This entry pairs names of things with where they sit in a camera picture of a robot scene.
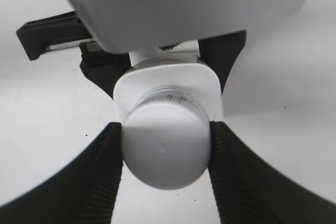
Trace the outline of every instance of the white background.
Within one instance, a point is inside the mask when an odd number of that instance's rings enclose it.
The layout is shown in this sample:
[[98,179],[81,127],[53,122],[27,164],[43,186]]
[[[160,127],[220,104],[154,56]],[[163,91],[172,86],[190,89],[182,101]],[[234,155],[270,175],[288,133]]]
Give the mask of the white background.
[[[117,118],[113,101],[80,72],[78,49],[30,62],[15,35],[27,21],[72,10],[66,0],[0,0],[0,8],[2,205],[63,168]],[[336,0],[308,0],[284,23],[248,31],[223,97],[226,122],[245,143],[336,202]],[[190,187],[166,192],[124,167],[112,221],[219,218],[207,173]]]

